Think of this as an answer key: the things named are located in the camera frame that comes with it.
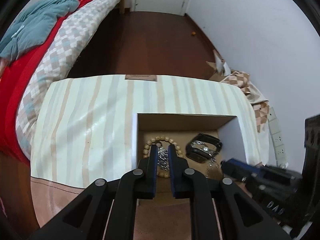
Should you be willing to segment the white power strip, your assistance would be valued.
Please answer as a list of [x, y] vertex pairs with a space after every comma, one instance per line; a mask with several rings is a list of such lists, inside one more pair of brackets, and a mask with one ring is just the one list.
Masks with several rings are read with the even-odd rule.
[[285, 151], [285, 145], [281, 133], [279, 120], [273, 107], [270, 107], [267, 119], [274, 155], [276, 159], [276, 165], [279, 168], [286, 169], [288, 168], [289, 163], [287, 161], [287, 155]]

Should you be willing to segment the black smart band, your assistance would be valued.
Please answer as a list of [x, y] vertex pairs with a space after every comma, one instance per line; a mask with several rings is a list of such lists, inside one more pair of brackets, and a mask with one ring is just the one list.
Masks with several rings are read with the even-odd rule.
[[209, 160], [215, 161], [223, 144], [221, 140], [210, 134], [199, 133], [185, 147], [187, 158], [197, 162], [205, 163]]

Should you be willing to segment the open white cardboard box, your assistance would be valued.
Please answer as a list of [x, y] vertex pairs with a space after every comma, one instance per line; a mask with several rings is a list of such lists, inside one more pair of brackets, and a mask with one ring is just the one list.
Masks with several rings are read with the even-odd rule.
[[144, 146], [151, 138], [169, 137], [180, 146], [180, 156], [186, 158], [186, 145], [199, 133], [215, 136], [223, 144], [213, 163], [187, 160], [189, 167], [209, 178], [223, 178], [222, 160], [235, 158], [252, 165], [261, 162], [257, 129], [246, 126], [238, 116], [135, 113], [132, 121], [132, 166], [137, 168], [143, 158]]

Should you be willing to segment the brown checkered cloth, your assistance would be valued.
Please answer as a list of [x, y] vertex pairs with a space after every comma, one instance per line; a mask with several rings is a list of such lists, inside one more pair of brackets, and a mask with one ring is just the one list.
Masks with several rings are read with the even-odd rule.
[[226, 76], [221, 82], [234, 85], [244, 93], [245, 97], [253, 107], [257, 132], [265, 130], [269, 114], [269, 103], [259, 89], [250, 81], [250, 75], [246, 72], [234, 71]]

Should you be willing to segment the pink striped table cloth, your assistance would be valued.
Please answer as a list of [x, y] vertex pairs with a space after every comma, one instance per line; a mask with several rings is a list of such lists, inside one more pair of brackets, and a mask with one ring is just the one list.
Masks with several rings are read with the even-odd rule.
[[163, 75], [64, 79], [50, 85], [31, 141], [31, 195], [41, 226], [96, 179], [119, 179], [136, 167], [139, 114], [233, 116], [241, 139], [233, 155], [268, 162], [253, 107], [236, 86]]

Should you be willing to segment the torn cardboard pieces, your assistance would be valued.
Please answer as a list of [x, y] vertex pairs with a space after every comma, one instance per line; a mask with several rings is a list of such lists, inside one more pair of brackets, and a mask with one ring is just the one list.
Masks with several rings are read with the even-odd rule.
[[220, 82], [227, 76], [231, 75], [232, 71], [231, 68], [229, 68], [227, 62], [216, 49], [213, 50], [213, 54], [215, 62], [206, 61], [206, 64], [208, 64], [208, 66], [210, 66], [210, 68], [212, 68], [213, 70], [213, 75], [209, 78], [209, 80]]

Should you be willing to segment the red bed cover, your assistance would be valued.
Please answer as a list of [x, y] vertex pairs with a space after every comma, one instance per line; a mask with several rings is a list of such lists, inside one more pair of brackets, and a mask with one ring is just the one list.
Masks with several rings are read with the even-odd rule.
[[1, 152], [30, 164], [31, 141], [49, 86], [69, 74], [100, 23], [120, 0], [79, 0], [46, 41], [7, 66], [1, 77]]

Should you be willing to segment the bed with checkered mattress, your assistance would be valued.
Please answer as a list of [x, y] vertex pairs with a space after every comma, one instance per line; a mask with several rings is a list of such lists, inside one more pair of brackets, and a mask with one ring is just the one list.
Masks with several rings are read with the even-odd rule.
[[49, 86], [125, 0], [30, 0], [1, 39], [1, 152], [24, 164]]

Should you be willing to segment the teal blue blanket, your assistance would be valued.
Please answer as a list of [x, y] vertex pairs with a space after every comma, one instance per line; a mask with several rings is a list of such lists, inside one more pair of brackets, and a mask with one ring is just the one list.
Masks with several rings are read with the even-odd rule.
[[79, 0], [39, 0], [22, 10], [1, 39], [1, 59], [9, 62], [42, 45], [59, 18], [76, 11]]

